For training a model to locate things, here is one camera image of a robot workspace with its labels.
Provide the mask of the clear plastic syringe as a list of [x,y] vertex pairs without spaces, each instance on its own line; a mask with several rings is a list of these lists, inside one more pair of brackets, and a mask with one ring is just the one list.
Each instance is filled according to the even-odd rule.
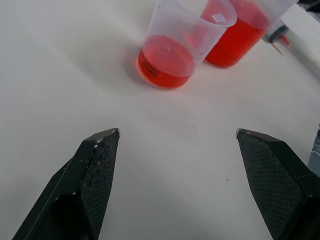
[[278,53],[283,55],[280,49],[276,46],[280,42],[283,46],[289,49],[296,55],[303,55],[303,41],[293,33],[287,34],[290,28],[281,20],[283,14],[299,0],[266,0],[267,16],[270,17],[270,26],[263,37],[266,43],[269,43]]

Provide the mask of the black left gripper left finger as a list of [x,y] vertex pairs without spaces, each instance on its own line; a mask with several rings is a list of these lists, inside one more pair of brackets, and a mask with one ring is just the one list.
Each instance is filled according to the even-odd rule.
[[12,240],[98,240],[112,190],[120,131],[82,141],[49,180]]

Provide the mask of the plastic beaker red liquid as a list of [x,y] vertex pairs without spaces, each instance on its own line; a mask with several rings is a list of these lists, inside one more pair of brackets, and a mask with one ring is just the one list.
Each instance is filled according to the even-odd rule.
[[136,59],[138,73],[153,86],[181,87],[236,20],[231,0],[158,0]]
[[298,1],[229,0],[236,12],[236,22],[225,31],[205,61],[222,68],[237,64]]

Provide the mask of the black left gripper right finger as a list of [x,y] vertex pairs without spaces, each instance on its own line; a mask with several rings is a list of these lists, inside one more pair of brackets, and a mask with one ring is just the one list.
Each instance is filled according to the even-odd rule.
[[273,240],[320,240],[320,177],[282,140],[243,128],[236,139]]

